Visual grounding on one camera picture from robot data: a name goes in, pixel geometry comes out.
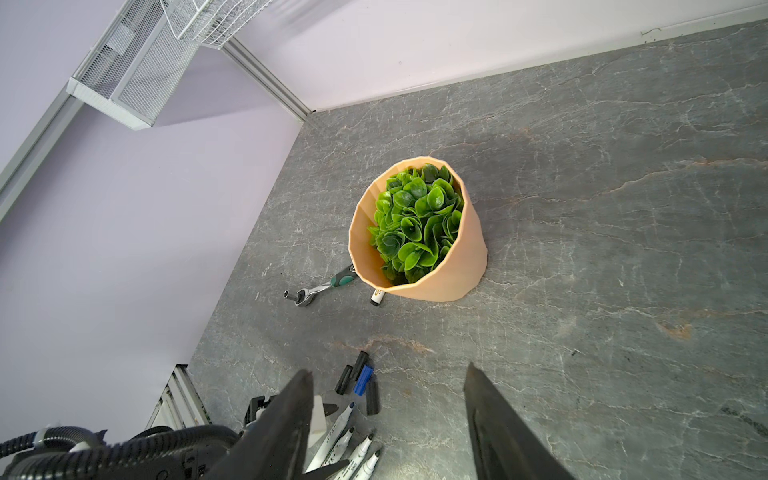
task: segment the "green leaf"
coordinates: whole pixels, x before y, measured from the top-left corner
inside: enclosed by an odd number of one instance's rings
[[[441,219],[441,221],[435,222],[432,226],[432,233],[435,236],[435,242],[436,242],[437,239],[440,239],[445,235],[445,230],[443,230],[443,225],[445,224],[445,217],[440,217],[438,215],[435,215],[435,216]]]
[[[442,191],[445,192],[445,196],[448,198],[453,198],[453,196],[456,195],[456,193],[453,191],[453,187],[451,186],[451,184],[449,184],[442,178],[438,178],[437,180],[435,180],[435,183],[432,184],[432,188],[434,187],[442,188]]]
[[[429,204],[430,210],[440,210],[445,203],[445,192],[443,189],[440,187],[433,187],[432,191],[427,195],[427,203]]]
[[[403,263],[402,263],[402,260],[400,260],[400,257],[394,257],[392,259],[392,268],[394,268],[400,273],[403,273],[406,271],[406,268],[403,266]]]
[[[381,230],[382,233],[388,231],[387,227],[389,227],[389,222],[387,222],[387,214],[379,211],[376,211],[376,213],[379,214],[379,219],[380,219],[380,221],[378,222],[379,230]],[[376,214],[373,214],[373,219],[374,220],[376,219]]]
[[[443,247],[440,249],[440,255],[437,258],[437,262],[435,262],[435,266],[432,268],[433,270],[437,268],[437,266],[442,263],[443,260],[445,260],[445,256],[448,255],[448,251],[451,250],[448,247]]]
[[[425,269],[417,266],[411,270],[406,270],[406,279],[408,279],[408,283],[416,283],[427,273]]]
[[[424,244],[434,254],[438,253],[437,239],[435,238],[435,225],[437,224],[442,225],[442,217],[430,217],[424,226]]]
[[[428,196],[421,197],[413,205],[413,210],[415,211],[416,216],[419,218],[429,217],[430,215],[432,215],[432,209],[429,208],[429,201],[427,200],[427,198]]]
[[[414,221],[408,217],[404,217],[402,220],[400,220],[400,228],[406,237],[408,237],[408,240],[411,240],[412,242],[421,241],[422,225],[418,220]]]
[[[453,211],[453,204],[448,205],[447,207],[444,207],[442,210],[438,210],[435,212],[435,215],[439,215],[440,217],[446,216],[449,217],[450,213]]]
[[[438,258],[437,253],[424,252],[422,257],[419,259],[419,265],[425,266],[425,267],[434,266],[435,263],[437,263],[437,258]]]
[[[453,233],[451,233],[450,222],[451,222],[451,216],[445,215],[445,218],[442,219],[442,232],[446,238],[453,241],[454,237],[453,237]]]
[[[403,208],[410,207],[416,202],[416,199],[413,198],[413,195],[404,190],[401,190],[392,195],[392,200],[395,202],[395,205],[399,205]]]
[[[400,230],[400,223],[393,222],[392,218],[388,215],[387,218],[384,219],[381,225],[379,225],[379,229],[382,232],[396,232]]]
[[[424,164],[424,166],[422,167],[422,179],[424,179],[424,181],[427,184],[431,184],[432,182],[437,180],[438,176],[439,176],[439,172],[435,165]]]
[[[387,214],[392,209],[392,204],[388,200],[379,200],[376,202],[376,209]]]
[[[371,233],[371,240],[369,241],[369,243],[371,245],[376,245],[376,237],[379,236],[379,233],[381,233],[381,231],[377,227],[374,227],[373,225],[368,227],[368,231]]]
[[[400,251],[397,253],[397,257],[405,262],[406,258],[408,258],[408,255],[415,252],[418,247],[415,243],[406,243],[400,248]]]
[[[456,208],[456,204],[457,203],[458,203],[458,195],[454,195],[453,198],[447,197],[445,199],[445,206],[443,208],[447,207],[448,205]]]
[[[407,185],[408,182],[411,181],[411,174],[408,173],[408,171],[402,171],[399,174],[396,175],[397,179],[400,180],[403,186]]]
[[[390,177],[386,179],[386,189],[391,190],[395,187],[402,187],[402,182],[397,177]]]
[[[388,257],[394,257],[405,243],[405,235],[401,232],[387,232],[382,236],[381,242],[377,241],[379,252]]]
[[[414,177],[413,180],[408,182],[402,189],[411,192],[411,195],[413,195],[416,200],[427,194],[427,184],[425,184],[424,180],[420,177]]]
[[[384,271],[384,276],[386,276],[389,281],[393,281],[397,277],[397,270],[392,268],[391,264],[382,266],[382,270]]]
[[[424,250],[416,250],[415,252],[408,255],[406,261],[403,262],[403,266],[405,267],[406,272],[416,266],[416,264],[419,262],[419,259],[422,257],[422,253],[424,253]]]
[[[458,232],[458,226],[462,222],[462,212],[454,211],[451,214],[451,220],[448,222],[448,226],[452,233]]]
[[[451,180],[453,180],[453,177],[451,176],[451,172],[448,171],[448,167],[443,165],[440,167],[440,172],[438,173],[440,175],[440,178],[445,180],[448,183],[451,183]]]

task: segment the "wire mesh basket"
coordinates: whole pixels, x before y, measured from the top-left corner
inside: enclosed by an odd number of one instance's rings
[[[272,0],[161,0],[179,40],[221,48]]]
[[[200,47],[175,38],[163,1],[129,0],[67,92],[135,130],[152,126]]]

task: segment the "dry erase marker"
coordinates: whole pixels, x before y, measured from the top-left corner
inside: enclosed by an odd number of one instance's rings
[[[384,290],[373,290],[373,295],[371,295],[371,304],[374,306],[379,306],[382,302],[382,298],[384,298]]]
[[[381,450],[376,450],[376,453],[374,453],[367,462],[362,464],[362,467],[360,467],[360,470],[357,471],[357,475],[355,475],[355,478],[352,480],[368,480],[371,478],[371,475],[373,475],[373,467],[375,467],[376,462],[379,461],[379,455],[381,455],[381,452]]]
[[[322,467],[326,465],[330,465],[332,463],[338,462],[342,455],[344,455],[344,452],[346,452],[346,447],[349,445],[349,440],[352,438],[352,434],[355,432],[355,427],[349,427],[349,430],[346,431],[344,435],[341,435],[341,438],[338,442],[333,446],[333,450],[331,450],[331,454],[328,455],[328,458],[326,458],[326,461],[323,462],[321,465]]]
[[[339,418],[336,419],[336,422],[331,427],[331,431],[328,432],[328,436],[325,440],[323,440],[323,443],[320,444],[320,448],[317,449],[315,456],[312,457],[310,466],[306,468],[307,472],[315,470],[323,464],[323,461],[325,461],[329,452],[333,448],[333,445],[336,443],[336,440],[338,440],[341,436],[341,432],[344,430],[344,427],[346,427],[346,423],[349,421],[349,416],[352,414],[352,409],[354,408],[355,403],[350,403],[349,406],[346,407],[346,410],[344,410],[341,415],[339,415]]]
[[[352,478],[352,475],[355,473],[355,470],[357,470],[357,467],[362,463],[363,459],[366,457],[366,453],[368,453],[368,448],[371,446],[371,441],[373,440],[373,434],[368,435],[368,437],[362,441],[360,445],[357,446],[354,452],[352,452],[352,456],[349,457],[349,465],[347,465],[337,476],[336,480],[349,480]]]

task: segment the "gray marble countertop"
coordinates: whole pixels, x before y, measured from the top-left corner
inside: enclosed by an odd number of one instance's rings
[[[462,384],[483,369],[575,477],[768,475],[768,24],[724,28],[314,114],[190,364],[216,423],[311,369],[326,401],[357,351],[382,412],[374,479],[475,478]],[[360,281],[368,184],[449,162],[488,245],[454,303]]]

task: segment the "lavender wall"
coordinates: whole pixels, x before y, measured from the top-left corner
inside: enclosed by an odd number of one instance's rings
[[[139,432],[186,362],[300,124],[222,53],[159,127],[77,115],[0,223],[0,441]]]
[[[124,0],[0,0],[0,170]]]

